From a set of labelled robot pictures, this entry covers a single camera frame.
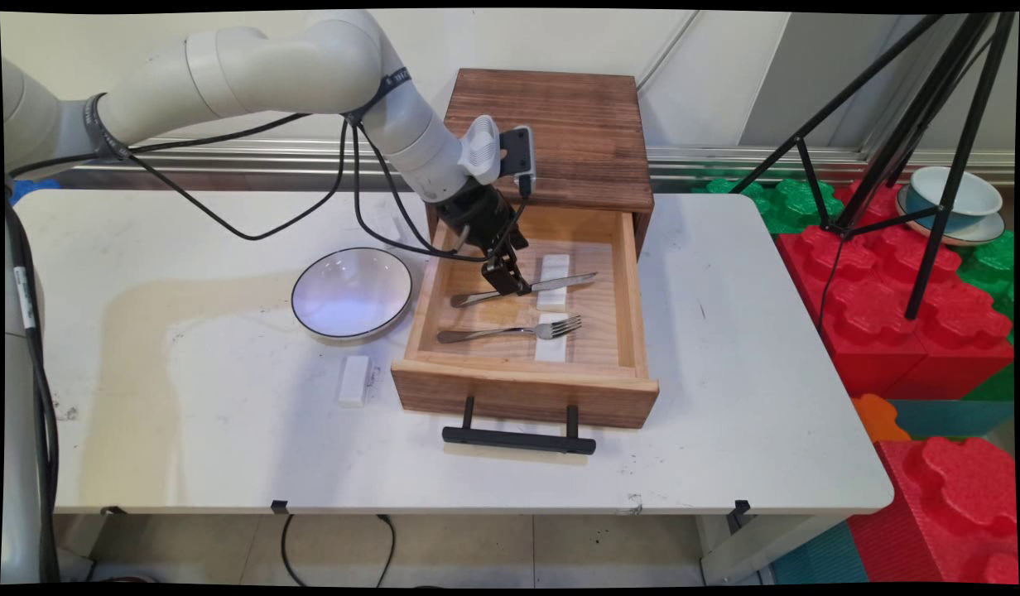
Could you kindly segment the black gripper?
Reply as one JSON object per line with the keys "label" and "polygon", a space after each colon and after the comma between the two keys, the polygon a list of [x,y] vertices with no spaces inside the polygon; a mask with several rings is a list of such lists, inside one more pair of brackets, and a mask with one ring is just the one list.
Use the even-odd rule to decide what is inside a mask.
{"label": "black gripper", "polygon": [[501,296],[524,296],[532,291],[532,284],[518,267],[515,252],[528,246],[518,220],[529,203],[530,188],[522,185],[518,192],[521,203],[516,209],[493,185],[469,186],[435,204],[438,219],[457,233],[462,244],[481,250],[481,257],[462,256],[458,248],[436,249],[434,254],[445,259],[484,262],[481,275]]}

